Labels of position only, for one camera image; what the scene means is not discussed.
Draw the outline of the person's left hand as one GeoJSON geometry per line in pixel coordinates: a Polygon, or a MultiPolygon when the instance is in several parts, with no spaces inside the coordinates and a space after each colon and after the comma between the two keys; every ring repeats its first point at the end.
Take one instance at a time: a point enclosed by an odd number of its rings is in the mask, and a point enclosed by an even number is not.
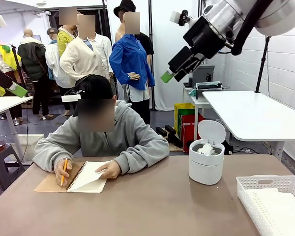
{"type": "Polygon", "coordinates": [[[116,161],[111,160],[100,166],[95,172],[102,173],[100,177],[102,179],[115,179],[121,173],[121,169],[116,161]]]}

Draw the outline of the person's right hand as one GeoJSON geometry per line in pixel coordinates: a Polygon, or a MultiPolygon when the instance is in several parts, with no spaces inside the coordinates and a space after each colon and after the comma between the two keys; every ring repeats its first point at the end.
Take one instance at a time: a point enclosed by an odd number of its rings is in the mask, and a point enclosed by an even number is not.
{"type": "Polygon", "coordinates": [[[68,185],[69,173],[72,169],[72,161],[70,159],[63,159],[59,161],[55,167],[55,175],[57,184],[61,187],[68,185]]]}

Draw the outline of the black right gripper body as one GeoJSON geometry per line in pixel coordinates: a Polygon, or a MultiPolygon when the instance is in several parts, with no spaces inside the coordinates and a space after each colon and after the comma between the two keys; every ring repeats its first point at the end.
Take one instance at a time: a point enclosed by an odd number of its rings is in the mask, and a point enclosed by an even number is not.
{"type": "Polygon", "coordinates": [[[193,58],[197,54],[211,59],[225,47],[227,40],[233,42],[233,29],[226,26],[217,31],[208,22],[197,22],[189,25],[183,38],[190,46],[183,47],[183,59],[193,58]]]}

